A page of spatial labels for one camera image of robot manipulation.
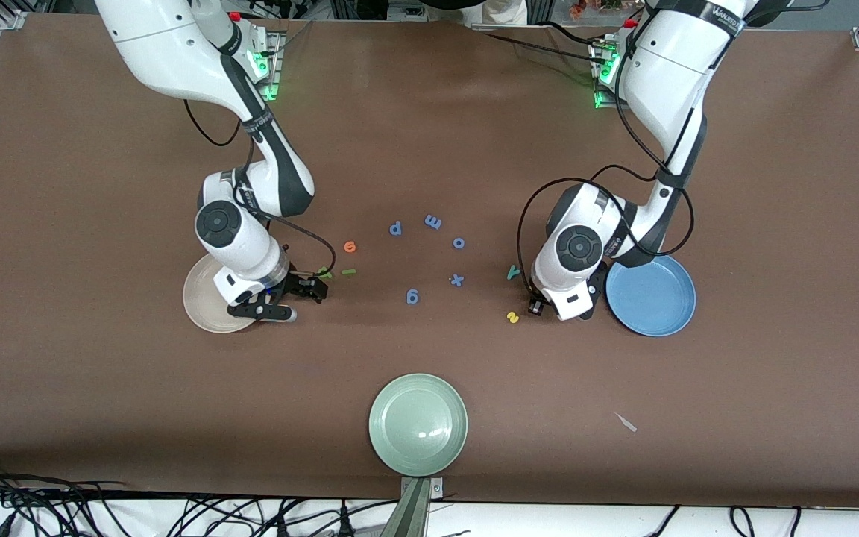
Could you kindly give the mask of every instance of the small scrap of paper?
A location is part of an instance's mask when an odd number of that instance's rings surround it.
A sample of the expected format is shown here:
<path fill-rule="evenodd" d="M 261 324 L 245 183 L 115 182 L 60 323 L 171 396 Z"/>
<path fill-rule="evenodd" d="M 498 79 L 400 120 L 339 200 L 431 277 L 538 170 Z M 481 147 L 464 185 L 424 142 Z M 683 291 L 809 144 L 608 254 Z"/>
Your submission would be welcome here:
<path fill-rule="evenodd" d="M 621 419 L 621 424 L 627 427 L 629 431 L 632 431 L 633 433 L 638 432 L 638 428 L 635 427 L 635 425 L 632 425 L 631 421 L 621 417 L 621 414 L 618 414 L 618 412 L 615 412 L 614 414 L 617 415 L 618 419 Z"/>

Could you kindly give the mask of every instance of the black cable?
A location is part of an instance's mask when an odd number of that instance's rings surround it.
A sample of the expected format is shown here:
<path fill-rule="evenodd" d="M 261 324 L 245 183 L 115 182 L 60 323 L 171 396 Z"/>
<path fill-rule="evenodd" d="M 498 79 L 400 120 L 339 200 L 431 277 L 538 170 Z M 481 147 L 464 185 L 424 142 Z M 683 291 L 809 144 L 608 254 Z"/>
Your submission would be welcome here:
<path fill-rule="evenodd" d="M 315 518 L 320 518 L 321 516 L 328 515 L 328 514 L 339 515 L 340 511 L 338 511 L 337 509 L 328 509 L 328 510 L 321 511 L 319 513 L 310 515 L 310 516 L 306 516 L 306 517 L 303 517 L 303 518 L 300 518 L 297 520 L 289 521 L 289 522 L 287 522 L 287 526 L 294 526 L 294 524 L 300 524 L 300 523 L 308 522 L 308 521 L 311 521 Z"/>
<path fill-rule="evenodd" d="M 794 533 L 797 531 L 797 524 L 801 523 L 801 507 L 794 507 L 794 522 L 790 525 L 790 533 L 788 533 L 788 537 L 794 537 Z"/>
<path fill-rule="evenodd" d="M 270 528 L 286 524 L 286 514 L 289 513 L 290 510 L 293 510 L 294 507 L 299 506 L 299 504 L 306 501 L 306 497 L 300 497 L 300 499 L 293 500 L 293 502 L 288 506 L 283 506 L 283 503 L 286 502 L 286 497 L 283 500 L 280 500 L 280 507 L 277 507 L 277 514 L 271 517 L 267 522 L 261 523 L 260 526 L 250 534 L 250 537 L 260 537 L 267 533 Z"/>
<path fill-rule="evenodd" d="M 747 533 L 744 533 L 740 526 L 737 525 L 737 522 L 734 520 L 734 513 L 736 511 L 740 511 L 744 515 L 744 520 L 747 521 Z M 737 534 L 740 537 L 754 537 L 754 524 L 751 524 L 751 517 L 747 514 L 747 510 L 744 507 L 730 507 L 729 509 L 729 520 L 731 521 L 731 526 L 734 527 L 734 530 L 737 531 Z"/>
<path fill-rule="evenodd" d="M 672 509 L 668 511 L 668 514 L 665 516 L 664 520 L 661 521 L 661 526 L 659 526 L 654 533 L 649 533 L 648 537 L 661 537 L 661 534 L 665 531 L 665 527 L 668 527 L 668 523 L 671 522 L 672 517 L 674 517 L 675 513 L 677 513 L 678 510 L 681 508 L 682 506 L 672 507 Z"/>
<path fill-rule="evenodd" d="M 772 10 L 763 10 L 758 11 L 757 13 L 749 13 L 749 17 L 744 19 L 744 22 L 747 24 L 751 24 L 753 21 L 763 17 L 764 15 L 770 14 L 781 14 L 788 13 L 788 11 L 819 11 L 824 9 L 824 7 L 828 6 L 831 3 L 831 0 L 824 0 L 820 4 L 815 4 L 814 6 L 796 6 L 796 7 L 775 7 Z"/>
<path fill-rule="evenodd" d="M 608 164 L 607 166 L 603 166 L 599 171 L 594 173 L 593 176 L 590 177 L 590 179 L 582 179 L 580 177 L 565 177 L 562 179 L 550 180 L 549 183 L 543 184 L 543 186 L 540 186 L 538 190 L 535 190 L 532 196 L 529 196 L 529 200 L 526 201 L 525 207 L 522 207 L 522 214 L 519 215 L 519 225 L 515 229 L 515 253 L 518 257 L 519 272 L 522 274 L 522 283 L 526 286 L 526 290 L 528 290 L 529 295 L 531 295 L 532 297 L 540 298 L 540 295 L 538 293 L 538 290 L 532 288 L 532 284 L 529 282 L 529 278 L 526 275 L 525 264 L 523 264 L 522 262 L 522 224 L 525 221 L 526 212 L 529 211 L 529 205 L 532 204 L 532 201 L 534 201 L 535 198 L 538 197 L 538 195 L 542 193 L 543 190 L 549 188 L 550 186 L 555 186 L 559 183 L 585 183 L 599 188 L 602 193 L 606 194 L 606 196 L 608 196 L 610 200 L 613 201 L 614 207 L 616 207 L 616 210 L 618 211 L 618 216 L 621 217 L 621 221 L 623 221 L 626 225 L 628 238 L 630 238 L 631 241 L 635 243 L 634 248 L 638 248 L 638 250 L 641 251 L 642 254 L 650 255 L 653 257 L 671 255 L 674 254 L 676 251 L 679 251 L 679 249 L 682 249 L 682 247 L 685 246 L 686 242 L 688 242 L 688 239 L 691 238 L 692 232 L 695 231 L 695 206 L 692 205 L 691 198 L 688 196 L 688 192 L 685 190 L 685 188 L 678 188 L 677 190 L 682 194 L 682 197 L 685 198 L 685 203 L 688 204 L 688 218 L 690 220 L 688 222 L 688 231 L 685 232 L 685 237 L 683 237 L 682 240 L 679 241 L 678 245 L 675 245 L 674 248 L 668 249 L 668 251 L 651 251 L 650 249 L 645 248 L 643 245 L 638 244 L 638 238 L 635 238 L 635 235 L 632 233 L 631 225 L 628 222 L 628 219 L 625 217 L 624 208 L 621 207 L 621 204 L 617 203 L 614 194 L 611 194 L 608 188 L 605 188 L 604 186 L 601 186 L 601 184 L 596 183 L 597 177 L 599 177 L 604 171 L 611 168 L 616 168 L 623 172 L 629 173 L 634 176 L 635 179 L 649 180 L 647 178 L 641 177 L 641 175 L 626 168 L 625 166 L 620 166 L 620 164 Z"/>
<path fill-rule="evenodd" d="M 544 20 L 542 22 L 535 23 L 535 26 L 551 26 L 556 30 L 560 31 L 562 35 L 565 35 L 569 38 L 569 40 L 575 41 L 576 43 L 581 43 L 583 45 L 590 45 L 594 40 L 600 40 L 600 38 L 605 37 L 605 34 L 596 35 L 595 37 L 579 37 L 579 35 L 572 34 L 569 30 L 560 24 L 556 24 L 551 20 Z"/>
<path fill-rule="evenodd" d="M 303 28 L 300 28 L 300 30 L 297 30 L 297 33 L 296 33 L 296 34 L 294 34 L 294 36 L 293 36 L 293 37 L 290 37 L 287 41 L 284 41 L 284 42 L 283 42 L 283 47 L 277 48 L 277 50 L 276 50 L 276 51 L 269 51 L 269 52 L 267 52 L 267 57 L 272 57 L 272 55 L 276 54 L 277 52 L 282 51 L 284 48 L 287 48 L 287 45 L 289 45 L 289 44 L 290 44 L 290 43 L 292 43 L 294 40 L 296 40 L 296 39 L 297 39 L 297 37 L 299 37 L 299 36 L 300 36 L 300 34 L 303 34 L 303 31 L 304 31 L 304 30 L 306 30 L 307 28 L 310 28 L 311 26 L 313 26 L 313 23 L 314 23 L 314 21 L 310 21 L 310 22 L 308 22 L 308 23 L 304 24 L 304 25 L 303 25 Z"/>
<path fill-rule="evenodd" d="M 31 474 L 17 474 L 17 473 L 0 473 L 0 483 L 4 483 L 4 485 L 9 486 L 9 480 L 13 480 L 15 483 L 18 483 L 20 480 L 36 480 L 41 483 L 50 483 L 51 485 L 59 485 L 68 487 L 69 492 L 74 492 L 76 496 L 78 496 L 79 502 L 74 502 L 78 505 L 78 510 L 85 517 L 86 522 L 92 527 L 95 531 L 95 537 L 103 537 L 102 533 L 98 530 L 98 525 L 95 523 L 95 517 L 92 515 L 92 511 L 88 506 L 88 500 L 85 499 L 84 492 L 85 490 L 81 488 L 82 485 L 87 486 L 95 486 L 99 493 L 99 499 L 102 500 L 102 503 L 105 504 L 105 509 L 108 509 L 108 504 L 104 502 L 104 497 L 101 496 L 101 487 L 99 483 L 117 483 L 117 482 L 69 482 L 68 480 L 62 480 L 57 478 L 44 478 L 41 476 L 35 476 Z M 63 500 L 62 504 L 68 503 L 67 500 Z M 127 531 L 124 530 L 122 524 L 120 524 L 119 520 L 115 516 L 115 513 L 112 513 L 110 509 L 108 509 L 110 517 L 116 522 L 117 526 L 119 526 L 120 530 L 127 536 Z"/>
<path fill-rule="evenodd" d="M 246 174 L 248 173 L 248 168 L 250 167 L 250 163 L 251 163 L 251 160 L 253 159 L 253 157 L 254 157 L 254 141 L 251 140 L 250 150 L 248 150 L 248 161 L 241 168 L 241 174 L 242 175 L 246 176 Z M 319 278 L 320 276 L 323 276 L 325 274 L 330 274 L 330 272 L 333 271 L 334 265 L 337 265 L 337 251 L 335 251 L 335 249 L 332 247 L 330 242 L 327 242 L 327 240 L 325 240 L 320 235 L 314 233 L 313 231 L 310 231 L 308 229 L 304 229 L 303 227 L 300 227 L 300 225 L 293 224 L 290 221 L 287 221 L 283 217 L 272 215 L 269 212 L 260 210 L 258 207 L 250 207 L 250 204 L 246 203 L 246 201 L 243 197 L 238 198 L 239 190 L 241 190 L 241 181 L 238 180 L 238 181 L 235 181 L 235 183 L 234 183 L 232 196 L 234 197 L 235 203 L 241 205 L 241 207 L 248 208 L 248 211 L 251 214 L 265 218 L 266 220 L 269 220 L 269 221 L 273 220 L 274 222 L 280 222 L 281 224 L 284 224 L 287 227 L 290 227 L 291 229 L 294 229 L 295 231 L 299 231 L 299 232 L 303 233 L 304 235 L 307 235 L 307 237 L 310 237 L 311 239 L 313 239 L 317 242 L 320 242 L 320 244 L 324 245 L 324 247 L 327 247 L 328 251 L 330 251 L 330 265 L 327 268 L 325 268 L 323 271 L 314 272 L 313 273 L 314 276 Z"/>
<path fill-rule="evenodd" d="M 318 527 L 317 530 L 315 530 L 315 531 L 313 531 L 313 533 L 310 533 L 309 535 L 307 535 L 307 537 L 316 537 L 317 535 L 319 535 L 321 533 L 321 531 L 326 530 L 328 527 L 333 526 L 334 524 L 340 522 L 340 520 L 343 520 L 344 518 L 349 519 L 352 515 L 359 513 L 360 511 L 365 511 L 367 509 L 373 509 L 373 507 L 388 506 L 389 504 L 396 503 L 396 502 L 397 502 L 396 500 L 386 500 L 385 502 L 371 503 L 371 504 L 368 504 L 368 506 L 357 507 L 357 509 L 349 510 L 349 511 L 347 511 L 347 514 L 340 515 L 337 518 L 331 520 L 330 522 L 324 524 L 324 526 Z"/>
<path fill-rule="evenodd" d="M 188 503 L 194 502 L 194 503 L 196 503 L 198 506 L 203 507 L 205 510 L 211 510 L 211 511 L 214 511 L 215 513 L 219 513 L 219 514 L 222 514 L 222 515 L 225 515 L 225 516 L 232 515 L 232 513 L 231 513 L 231 512 L 229 512 L 229 511 L 225 511 L 225 510 L 223 510 L 223 509 L 219 509 L 219 507 L 217 507 L 217 503 L 215 503 L 215 504 L 214 504 L 214 506 L 211 506 L 211 504 L 208 504 L 208 503 L 205 503 L 205 502 L 201 502 L 201 500 L 197 500 L 197 499 L 195 499 L 195 498 L 193 497 L 193 495 L 165 496 L 165 497 L 164 497 L 164 499 L 174 499 L 175 497 L 178 497 L 178 499 L 184 499 L 184 500 L 186 500 L 186 502 L 188 502 Z M 255 521 L 254 519 L 250 519 L 250 518 L 248 518 L 248 517 L 241 516 L 241 515 L 233 515 L 233 517 L 232 517 L 232 518 L 236 518 L 236 519 L 238 519 L 238 520 L 242 520 L 242 521 L 249 522 L 249 523 L 252 523 L 252 524 L 258 524 L 258 522 L 257 522 L 257 521 Z"/>
<path fill-rule="evenodd" d="M 125 527 L 122 526 L 122 521 L 119 520 L 119 517 L 117 517 L 117 515 L 115 514 L 115 511 L 113 511 L 112 507 L 110 507 L 108 502 L 106 502 L 105 493 L 101 489 L 101 486 L 98 485 L 97 483 L 93 483 L 92 486 L 95 486 L 95 490 L 98 492 L 98 500 L 99 500 L 99 502 L 101 502 L 102 506 L 105 507 L 105 510 L 108 511 L 108 516 L 110 516 L 112 518 L 112 522 L 115 523 L 115 526 L 119 527 L 119 530 L 122 531 L 122 534 L 125 537 L 132 537 L 132 536 L 130 536 L 130 533 L 128 533 L 128 530 L 126 530 Z"/>
<path fill-rule="evenodd" d="M 66 521 L 61 516 L 61 513 L 59 513 L 58 510 L 55 509 L 55 507 L 52 506 L 52 504 L 50 502 L 48 502 L 48 500 L 45 500 L 44 497 L 40 497 L 35 492 L 31 492 L 31 490 L 21 489 L 20 487 L 17 486 L 18 480 L 21 480 L 21 479 L 38 480 L 38 482 L 41 482 L 41 483 L 52 483 L 52 485 L 67 486 L 69 490 L 75 490 L 75 492 L 78 493 L 78 496 L 81 498 L 82 503 L 86 507 L 85 497 L 81 494 L 81 487 L 76 485 L 76 483 L 68 482 L 68 480 L 61 480 L 61 479 L 55 479 L 55 478 L 43 478 L 41 476 L 34 476 L 31 474 L 4 474 L 4 473 L 0 473 L 0 483 L 2 483 L 2 485 L 0 485 L 0 490 L 3 490 L 3 492 L 9 492 L 10 493 L 10 496 L 11 496 L 10 500 L 11 500 L 11 503 L 13 503 L 13 508 L 14 508 L 15 512 L 18 513 L 19 515 L 21 515 L 22 518 L 28 520 L 28 522 L 31 522 L 34 525 L 35 534 L 38 535 L 39 531 L 44 532 L 44 528 L 42 528 L 40 526 L 40 524 L 38 524 L 37 520 L 35 520 L 33 511 L 31 511 L 31 509 L 33 509 L 33 506 L 38 506 L 38 507 L 43 507 L 44 509 L 47 509 L 48 511 L 50 511 L 52 516 L 54 516 L 55 520 L 57 520 L 57 522 L 59 523 L 59 526 L 65 527 L 65 529 L 62 530 L 62 533 L 65 533 L 65 530 L 67 530 L 69 535 L 72 535 L 72 537 L 78 537 L 78 528 L 75 527 L 73 523 L 69 523 L 69 521 Z M 16 485 L 14 485 L 14 486 L 11 485 L 11 483 L 9 483 L 9 480 L 13 480 L 14 482 L 16 482 Z M 15 503 L 16 496 L 20 497 L 20 499 L 22 500 L 23 506 L 26 507 L 26 509 L 28 509 L 28 514 L 22 512 L 22 510 L 17 506 L 17 503 Z M 92 524 L 92 529 L 95 530 L 95 533 L 98 534 L 98 536 L 100 536 L 100 533 L 98 532 L 98 528 L 95 527 L 95 523 L 93 523 L 93 520 L 89 520 L 89 523 Z"/>
<path fill-rule="evenodd" d="M 605 60 L 600 57 L 586 57 L 582 54 L 573 54 L 573 52 L 568 51 L 560 51 L 558 48 L 552 47 L 543 47 L 542 45 L 536 45 L 535 43 L 529 43 L 527 41 L 513 40 L 511 37 L 504 37 L 503 35 L 495 35 L 495 34 L 485 34 L 487 37 L 494 38 L 494 40 L 506 41 L 507 43 L 515 43 L 516 45 L 522 45 L 527 48 L 535 48 L 535 50 L 552 52 L 553 54 L 560 54 L 563 57 L 573 57 L 584 59 L 585 61 L 591 61 L 593 63 L 605 63 Z"/>
<path fill-rule="evenodd" d="M 219 503 L 223 503 L 224 501 L 225 501 L 224 499 L 215 500 L 214 506 L 217 506 Z M 181 524 L 180 527 L 177 528 L 177 531 L 174 531 L 174 529 L 177 527 L 178 523 L 183 522 L 184 517 L 186 517 L 187 515 L 189 515 L 193 512 L 194 512 L 194 509 L 191 509 L 190 511 L 187 511 L 187 513 L 182 514 L 181 518 L 178 519 L 176 523 L 174 523 L 174 526 L 171 526 L 170 530 L 168 530 L 166 537 L 180 537 L 180 535 L 183 533 L 183 531 L 187 530 L 187 528 L 191 526 L 191 523 L 193 523 L 195 520 L 198 520 L 198 518 L 200 518 L 202 516 L 202 514 L 207 512 L 207 509 L 202 509 L 200 513 L 195 514 L 195 516 L 188 519 L 187 522 L 184 522 L 183 524 Z"/>
<path fill-rule="evenodd" d="M 254 503 L 259 503 L 259 502 L 260 502 L 260 499 L 258 497 L 255 497 L 255 499 L 253 499 L 253 500 L 248 500 L 248 502 L 244 502 L 242 504 L 239 504 L 239 506 L 235 507 L 235 509 L 233 511 L 227 513 L 223 518 L 221 518 L 221 520 L 217 520 L 215 522 L 212 522 L 211 524 L 208 524 L 207 530 L 204 531 L 204 534 L 201 537 L 207 537 L 214 530 L 217 530 L 218 526 L 221 526 L 221 524 L 224 524 L 224 523 L 246 524 L 246 526 L 248 526 L 250 528 L 251 533 L 253 533 L 254 532 L 253 524 L 250 524 L 249 522 L 245 522 L 243 520 L 232 521 L 229 519 L 231 517 L 235 516 L 236 513 L 241 512 L 246 506 L 253 506 Z"/>
<path fill-rule="evenodd" d="M 235 137 L 238 136 L 238 131 L 241 130 L 241 122 L 234 127 L 234 132 L 231 133 L 231 137 L 227 139 L 227 142 L 215 142 L 215 140 L 211 136 L 207 136 L 207 133 L 204 132 L 204 129 L 198 124 L 198 120 L 195 119 L 194 113 L 191 112 L 191 105 L 188 103 L 188 99 L 182 99 L 184 101 L 184 110 L 188 112 L 188 118 L 191 118 L 191 123 L 194 123 L 195 129 L 198 129 L 198 132 L 201 133 L 201 136 L 204 136 L 205 140 L 211 142 L 212 145 L 217 145 L 218 147 L 225 147 L 230 145 L 231 142 L 234 142 Z"/>

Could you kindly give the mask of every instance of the brown table surface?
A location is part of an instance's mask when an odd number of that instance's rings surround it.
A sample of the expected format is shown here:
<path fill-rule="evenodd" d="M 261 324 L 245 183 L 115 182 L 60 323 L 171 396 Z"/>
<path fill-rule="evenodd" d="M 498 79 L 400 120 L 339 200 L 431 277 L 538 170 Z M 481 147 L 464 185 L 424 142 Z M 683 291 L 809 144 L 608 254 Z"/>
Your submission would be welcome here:
<path fill-rule="evenodd" d="M 357 274 L 330 280 L 324 305 L 297 303 L 293 325 L 216 336 L 188 320 L 181 288 L 204 254 L 195 193 L 245 160 L 245 137 L 205 142 L 180 101 L 129 74 L 98 17 L 28 17 L 0 42 L 0 466 L 135 489 L 393 497 L 369 405 L 425 371 L 468 406 L 466 447 L 443 473 L 457 499 L 859 506 L 849 35 L 747 33 L 730 51 L 706 98 L 698 227 L 676 256 L 698 310 L 667 339 L 636 336 L 607 306 L 584 323 L 506 320 L 525 310 L 506 272 L 529 194 L 606 163 L 654 170 L 616 113 L 594 109 L 586 67 L 446 23 L 308 28 L 273 103 L 317 183 L 295 221 L 356 241 L 337 269 Z M 228 112 L 194 108 L 230 133 Z M 602 181 L 645 199 L 630 177 Z M 560 191 L 532 207 L 527 262 Z M 668 242 L 686 224 L 679 211 Z M 327 261 L 273 231 L 299 266 Z"/>

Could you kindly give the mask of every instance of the green led light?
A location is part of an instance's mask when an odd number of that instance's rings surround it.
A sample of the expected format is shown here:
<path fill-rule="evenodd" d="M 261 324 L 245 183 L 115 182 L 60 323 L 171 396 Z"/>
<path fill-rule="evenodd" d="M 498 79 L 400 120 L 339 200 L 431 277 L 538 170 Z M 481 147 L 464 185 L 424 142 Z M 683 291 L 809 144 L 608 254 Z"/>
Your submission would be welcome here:
<path fill-rule="evenodd" d="M 276 101 L 277 90 L 279 88 L 280 88 L 279 84 L 272 84 L 270 86 L 263 86 L 263 88 L 260 88 L 260 96 L 262 96 L 263 101 Z"/>
<path fill-rule="evenodd" d="M 614 71 L 616 71 L 618 63 L 620 63 L 620 59 L 618 59 L 618 54 L 612 54 L 611 59 L 613 59 L 614 61 L 614 63 L 611 64 L 611 68 L 602 71 L 601 76 L 599 78 L 599 80 L 605 84 L 611 84 L 611 79 L 614 76 Z"/>

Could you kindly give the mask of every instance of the plate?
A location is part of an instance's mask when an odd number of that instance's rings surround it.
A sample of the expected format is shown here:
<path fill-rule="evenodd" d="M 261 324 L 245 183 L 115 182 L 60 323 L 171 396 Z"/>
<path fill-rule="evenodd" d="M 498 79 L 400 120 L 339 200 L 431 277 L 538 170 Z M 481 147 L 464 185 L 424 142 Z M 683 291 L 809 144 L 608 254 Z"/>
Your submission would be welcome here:
<path fill-rule="evenodd" d="M 195 263 L 184 280 L 184 312 L 202 330 L 232 333 L 252 325 L 256 319 L 243 319 L 227 312 L 227 303 L 214 285 L 221 263 L 211 254 Z"/>
<path fill-rule="evenodd" d="M 614 264 L 605 294 L 614 316 L 642 336 L 671 336 L 695 314 L 695 283 L 685 267 L 667 255 L 634 268 Z"/>
<path fill-rule="evenodd" d="M 373 401 L 369 434 L 385 465 L 409 477 L 442 472 L 466 443 L 466 405 L 446 380 L 405 374 Z"/>

